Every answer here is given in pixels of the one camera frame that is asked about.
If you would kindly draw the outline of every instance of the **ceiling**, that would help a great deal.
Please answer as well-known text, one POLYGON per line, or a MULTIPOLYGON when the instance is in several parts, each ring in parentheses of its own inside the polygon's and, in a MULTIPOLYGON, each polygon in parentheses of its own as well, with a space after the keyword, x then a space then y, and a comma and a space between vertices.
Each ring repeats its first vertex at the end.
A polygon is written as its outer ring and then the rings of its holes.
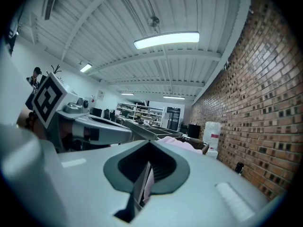
POLYGON ((19 33, 78 70, 92 64, 85 73, 115 91, 193 103, 226 63, 249 6, 250 0, 54 0, 49 20, 27 6, 19 33), (147 23, 153 15, 160 20, 156 28, 147 23), (198 31, 199 43, 134 46, 179 31, 198 31))

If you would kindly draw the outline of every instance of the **poster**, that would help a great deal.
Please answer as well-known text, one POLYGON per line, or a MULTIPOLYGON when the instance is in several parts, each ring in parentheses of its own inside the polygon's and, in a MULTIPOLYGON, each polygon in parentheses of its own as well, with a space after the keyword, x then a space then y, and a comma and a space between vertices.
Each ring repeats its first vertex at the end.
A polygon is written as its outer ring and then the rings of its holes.
POLYGON ((101 91, 101 90, 99 90, 99 91, 98 91, 98 95, 97 95, 97 99, 102 101, 103 98, 104 98, 104 92, 101 91))

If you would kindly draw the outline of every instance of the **gray handheld device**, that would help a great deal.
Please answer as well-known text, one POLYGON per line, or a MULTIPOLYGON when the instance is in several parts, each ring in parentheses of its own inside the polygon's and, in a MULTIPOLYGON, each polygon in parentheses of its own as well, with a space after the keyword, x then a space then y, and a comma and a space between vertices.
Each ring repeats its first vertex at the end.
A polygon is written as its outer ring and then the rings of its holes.
POLYGON ((89 102, 79 97, 55 74, 50 73, 33 99, 33 107, 57 152, 65 152, 60 137, 60 121, 71 121, 72 136, 93 145, 127 142, 132 131, 120 124, 89 114, 89 102))

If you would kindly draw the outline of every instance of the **person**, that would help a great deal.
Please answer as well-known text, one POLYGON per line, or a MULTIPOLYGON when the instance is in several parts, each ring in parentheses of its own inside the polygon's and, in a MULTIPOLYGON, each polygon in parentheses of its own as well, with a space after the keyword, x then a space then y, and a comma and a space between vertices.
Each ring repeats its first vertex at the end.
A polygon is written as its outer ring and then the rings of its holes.
POLYGON ((37 81, 37 77, 41 74, 42 74, 42 72, 41 72, 40 68, 36 67, 33 71, 33 75, 31 77, 27 78, 27 81, 33 87, 33 91, 32 91, 31 95, 28 97, 28 99, 25 103, 27 108, 30 109, 30 110, 33 110, 32 101, 33 101, 33 98, 35 96, 35 93, 39 89, 39 82, 37 81))

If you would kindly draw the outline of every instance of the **lit rectangular light fixture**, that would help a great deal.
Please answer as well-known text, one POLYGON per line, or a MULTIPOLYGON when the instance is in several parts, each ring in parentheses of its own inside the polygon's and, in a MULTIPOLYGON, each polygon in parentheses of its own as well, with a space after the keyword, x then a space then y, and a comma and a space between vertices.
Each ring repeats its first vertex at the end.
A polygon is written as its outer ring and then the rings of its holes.
POLYGON ((85 67, 83 67, 80 71, 81 72, 85 72, 87 71, 89 68, 91 68, 91 65, 90 64, 87 64, 85 67))
POLYGON ((185 99, 185 97, 178 97, 178 96, 163 96, 164 98, 170 98, 170 99, 185 99))
POLYGON ((150 46, 173 43, 198 43, 200 34, 197 31, 166 33, 153 35, 134 42, 135 47, 143 49, 150 46))

